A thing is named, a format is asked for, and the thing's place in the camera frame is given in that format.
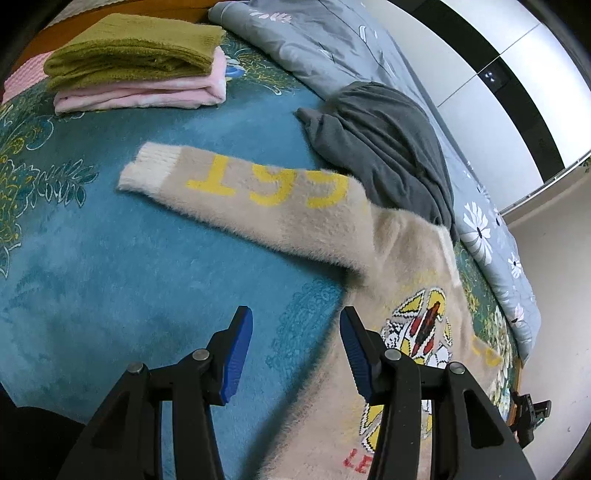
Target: gray duvet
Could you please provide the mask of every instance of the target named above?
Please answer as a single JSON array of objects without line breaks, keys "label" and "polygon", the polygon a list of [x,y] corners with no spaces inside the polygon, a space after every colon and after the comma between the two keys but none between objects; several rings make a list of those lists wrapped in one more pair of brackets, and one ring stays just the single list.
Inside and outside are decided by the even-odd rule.
[{"label": "gray duvet", "polygon": [[323,99],[361,80],[393,87],[425,110],[447,163],[460,240],[495,292],[526,361],[541,318],[515,239],[389,32],[358,0],[220,2],[209,19],[259,47]]}]

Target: yellow letter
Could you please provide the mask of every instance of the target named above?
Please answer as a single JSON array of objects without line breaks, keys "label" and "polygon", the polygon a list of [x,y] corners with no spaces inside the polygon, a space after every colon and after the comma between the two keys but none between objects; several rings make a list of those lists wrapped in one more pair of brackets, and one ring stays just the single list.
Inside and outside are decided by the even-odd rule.
[{"label": "yellow letter", "polygon": [[251,200],[259,205],[265,207],[273,207],[280,205],[287,200],[294,186],[297,172],[291,168],[282,168],[279,173],[269,173],[267,167],[257,163],[252,164],[252,172],[260,181],[270,183],[273,181],[279,182],[279,188],[272,195],[260,195],[259,193],[251,192]]},{"label": "yellow letter", "polygon": [[315,183],[334,183],[335,189],[328,197],[310,197],[306,202],[308,208],[327,208],[339,203],[347,195],[349,178],[338,173],[324,173],[318,170],[307,170],[307,177]]},{"label": "yellow letter", "polygon": [[213,163],[209,169],[207,180],[189,180],[186,185],[193,190],[201,190],[202,192],[231,197],[236,193],[236,190],[222,185],[223,175],[227,166],[228,157],[216,154],[213,156]]}]

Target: folded towel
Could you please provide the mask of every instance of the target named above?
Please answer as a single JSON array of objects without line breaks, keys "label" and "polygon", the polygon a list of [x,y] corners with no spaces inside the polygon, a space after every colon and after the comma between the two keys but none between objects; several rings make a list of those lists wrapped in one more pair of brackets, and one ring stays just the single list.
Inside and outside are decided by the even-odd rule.
[{"label": "folded towel", "polygon": [[198,108],[226,100],[226,56],[216,47],[211,75],[170,80],[135,80],[64,90],[53,100],[56,113],[112,108],[169,106]]},{"label": "folded towel", "polygon": [[209,75],[223,29],[182,20],[111,14],[45,62],[50,90],[121,80]]}]

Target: blue blanket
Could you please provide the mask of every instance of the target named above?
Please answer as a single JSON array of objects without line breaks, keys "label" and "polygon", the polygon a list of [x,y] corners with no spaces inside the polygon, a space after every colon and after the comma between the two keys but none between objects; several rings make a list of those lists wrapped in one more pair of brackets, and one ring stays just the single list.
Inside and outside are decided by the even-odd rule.
[{"label": "blue blanket", "polygon": [[478,262],[511,321],[519,354],[526,361],[541,317],[523,273],[515,239],[463,159],[396,42],[363,3],[219,2],[210,10],[209,19],[261,48],[324,99],[352,82],[364,80],[399,90],[425,110],[452,181],[460,239]]},{"label": "blue blanket", "polygon": [[[177,362],[248,305],[238,393],[213,417],[227,478],[251,479],[339,307],[343,272],[115,190],[146,141],[318,168],[293,112],[319,98],[245,43],[222,47],[233,79],[219,107],[58,118],[41,83],[0,109],[0,381],[18,405],[88,421],[129,362]],[[170,478],[170,435],[163,458]]]}]

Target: gray garment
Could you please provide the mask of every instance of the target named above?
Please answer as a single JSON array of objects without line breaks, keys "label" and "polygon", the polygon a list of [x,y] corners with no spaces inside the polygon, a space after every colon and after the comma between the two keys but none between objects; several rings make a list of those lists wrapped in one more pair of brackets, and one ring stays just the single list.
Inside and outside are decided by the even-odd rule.
[{"label": "gray garment", "polygon": [[515,239],[440,125],[441,117],[390,33],[359,0],[219,2],[209,19],[259,47],[323,99],[360,80],[399,90],[423,108],[447,163],[460,240],[511,321],[526,361],[541,317]]},{"label": "gray garment", "polygon": [[457,241],[452,185],[425,112],[380,83],[354,82],[328,98],[322,112],[300,108],[314,150],[351,172],[369,200],[444,225]]}]

